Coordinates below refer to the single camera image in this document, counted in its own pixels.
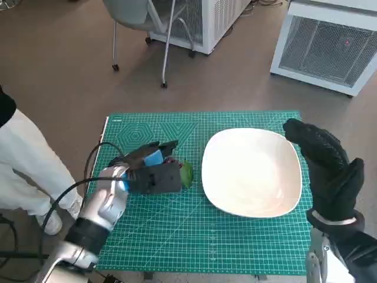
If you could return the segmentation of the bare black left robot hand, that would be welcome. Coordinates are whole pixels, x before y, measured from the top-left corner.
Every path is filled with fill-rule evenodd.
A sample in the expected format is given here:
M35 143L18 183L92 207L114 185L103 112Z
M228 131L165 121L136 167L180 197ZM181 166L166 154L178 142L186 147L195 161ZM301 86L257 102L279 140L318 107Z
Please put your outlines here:
M153 141L127 153L124 156L117 156L107 165L114 166L128 165L133 173L142 173L153 177L167 177L168 179L181 179L180 165L176 160L167 161L173 156L174 149L178 146L178 140L160 143Z

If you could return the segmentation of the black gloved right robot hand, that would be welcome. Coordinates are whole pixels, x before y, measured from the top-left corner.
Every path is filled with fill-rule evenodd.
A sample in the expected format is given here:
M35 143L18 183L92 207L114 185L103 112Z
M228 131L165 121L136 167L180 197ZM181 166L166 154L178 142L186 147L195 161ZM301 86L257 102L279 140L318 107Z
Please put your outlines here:
M283 129L308 165L313 211L331 222L355 218L356 198L364 183L363 159L350 161L340 140L313 124L288 119Z

